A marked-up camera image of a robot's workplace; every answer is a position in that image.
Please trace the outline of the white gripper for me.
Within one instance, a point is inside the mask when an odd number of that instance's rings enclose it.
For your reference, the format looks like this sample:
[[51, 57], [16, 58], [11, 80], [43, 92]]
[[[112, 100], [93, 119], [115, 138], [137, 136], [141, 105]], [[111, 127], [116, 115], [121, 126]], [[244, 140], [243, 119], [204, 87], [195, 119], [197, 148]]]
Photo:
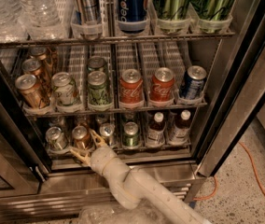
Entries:
[[91, 169], [101, 176], [115, 176], [119, 157], [113, 149], [107, 147], [107, 143], [96, 131], [90, 129], [90, 134], [94, 145], [98, 148], [92, 154], [86, 151], [80, 151], [71, 147], [70, 152], [84, 165], [91, 166]]

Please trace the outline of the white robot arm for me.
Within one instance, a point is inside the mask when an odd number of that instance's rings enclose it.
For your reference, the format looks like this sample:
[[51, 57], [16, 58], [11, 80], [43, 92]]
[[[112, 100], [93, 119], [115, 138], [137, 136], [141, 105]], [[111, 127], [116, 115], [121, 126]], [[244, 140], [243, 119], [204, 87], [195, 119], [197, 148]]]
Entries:
[[96, 131], [90, 129], [90, 134], [96, 146], [92, 153], [76, 147], [70, 152], [107, 181], [111, 194], [124, 208], [132, 210], [146, 199], [174, 224], [212, 224], [146, 171], [130, 168]]

